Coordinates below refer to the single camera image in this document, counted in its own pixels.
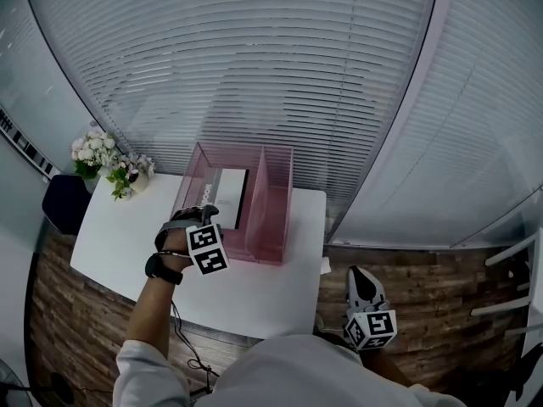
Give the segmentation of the person's left hand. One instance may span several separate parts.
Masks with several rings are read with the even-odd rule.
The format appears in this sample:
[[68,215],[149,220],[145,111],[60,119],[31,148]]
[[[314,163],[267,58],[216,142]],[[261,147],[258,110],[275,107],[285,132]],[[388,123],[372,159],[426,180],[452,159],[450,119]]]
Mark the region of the person's left hand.
[[180,256],[172,254],[163,254],[161,256],[164,265],[172,270],[181,272],[192,264],[192,260],[188,257],[186,232],[182,228],[168,231],[162,250],[180,254]]

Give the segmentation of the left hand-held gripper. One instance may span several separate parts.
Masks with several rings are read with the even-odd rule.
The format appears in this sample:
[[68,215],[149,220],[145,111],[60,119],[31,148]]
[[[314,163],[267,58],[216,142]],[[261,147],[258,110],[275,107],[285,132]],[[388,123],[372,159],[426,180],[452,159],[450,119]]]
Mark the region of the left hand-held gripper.
[[[171,221],[160,228],[154,240],[158,254],[189,259],[202,276],[227,270],[230,265],[222,246],[221,229],[217,224],[212,223],[212,217],[218,214],[219,209],[213,204],[178,210],[171,217]],[[166,236],[174,229],[185,231],[188,246],[185,253],[180,250],[165,249]]]

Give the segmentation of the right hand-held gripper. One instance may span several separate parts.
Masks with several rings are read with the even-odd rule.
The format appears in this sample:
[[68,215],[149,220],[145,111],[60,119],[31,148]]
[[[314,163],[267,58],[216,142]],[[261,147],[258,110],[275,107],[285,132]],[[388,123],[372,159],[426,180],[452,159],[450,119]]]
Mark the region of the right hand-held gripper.
[[355,265],[347,270],[346,301],[344,338],[352,348],[383,348],[397,335],[396,313],[383,284],[369,271]]

